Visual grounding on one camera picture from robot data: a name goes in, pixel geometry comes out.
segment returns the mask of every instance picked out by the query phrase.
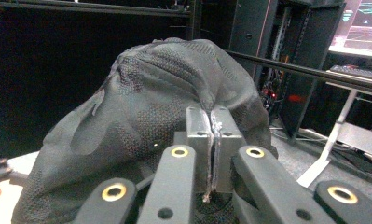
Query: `monitor screen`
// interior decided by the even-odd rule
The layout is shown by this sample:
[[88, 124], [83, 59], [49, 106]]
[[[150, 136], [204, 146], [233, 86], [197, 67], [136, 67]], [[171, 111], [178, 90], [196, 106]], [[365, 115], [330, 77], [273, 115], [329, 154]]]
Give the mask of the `monitor screen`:
[[372, 0], [346, 0], [329, 50], [372, 57]]

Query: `keyboard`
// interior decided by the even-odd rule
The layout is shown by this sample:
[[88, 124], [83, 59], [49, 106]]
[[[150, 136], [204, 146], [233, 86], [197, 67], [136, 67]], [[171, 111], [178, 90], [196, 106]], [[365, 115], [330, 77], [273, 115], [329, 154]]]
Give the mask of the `keyboard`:
[[360, 69], [360, 68], [351, 68], [348, 66], [339, 66], [334, 65], [330, 68], [330, 72], [341, 73], [351, 76], [358, 76], [358, 77], [367, 77], [372, 78], [372, 71]]

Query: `floor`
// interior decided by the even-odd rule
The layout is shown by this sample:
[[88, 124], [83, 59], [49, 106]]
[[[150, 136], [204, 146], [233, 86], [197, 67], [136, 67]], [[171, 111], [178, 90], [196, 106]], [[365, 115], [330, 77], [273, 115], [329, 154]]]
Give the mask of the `floor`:
[[[279, 162], [297, 180], [317, 160], [324, 145], [299, 140], [290, 143], [285, 139], [285, 134], [282, 131], [271, 131], [276, 133], [272, 135], [272, 145], [278, 149]], [[344, 164], [332, 158], [330, 164], [313, 181], [309, 189], [314, 191], [321, 181], [338, 180], [354, 186], [372, 199], [372, 181], [366, 179], [371, 180], [371, 177], [351, 168], [349, 164]]]

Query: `black fabric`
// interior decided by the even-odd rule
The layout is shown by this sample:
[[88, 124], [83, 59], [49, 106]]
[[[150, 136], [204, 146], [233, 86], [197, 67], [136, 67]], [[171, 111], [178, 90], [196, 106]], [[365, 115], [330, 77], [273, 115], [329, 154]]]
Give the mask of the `black fabric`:
[[[134, 47], [46, 136], [13, 223], [68, 222], [104, 180], [139, 182], [155, 171], [174, 132], [185, 130], [186, 108], [194, 104], [207, 112], [226, 106], [248, 144], [270, 149], [268, 116], [255, 84], [214, 43], [170, 38]], [[230, 199], [200, 204], [199, 211], [199, 223], [235, 220]]]

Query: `black mesh bag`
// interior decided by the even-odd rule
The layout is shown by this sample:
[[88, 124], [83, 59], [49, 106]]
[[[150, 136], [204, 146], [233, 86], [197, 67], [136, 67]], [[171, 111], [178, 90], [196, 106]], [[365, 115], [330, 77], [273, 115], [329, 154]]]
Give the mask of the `black mesh bag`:
[[[270, 149], [267, 112], [238, 63], [208, 40], [155, 41], [120, 54], [101, 88], [49, 132], [12, 222], [70, 222], [101, 182], [138, 183], [186, 129], [194, 104], [227, 107], [248, 144]], [[196, 209], [198, 223], [235, 221], [230, 197]]]

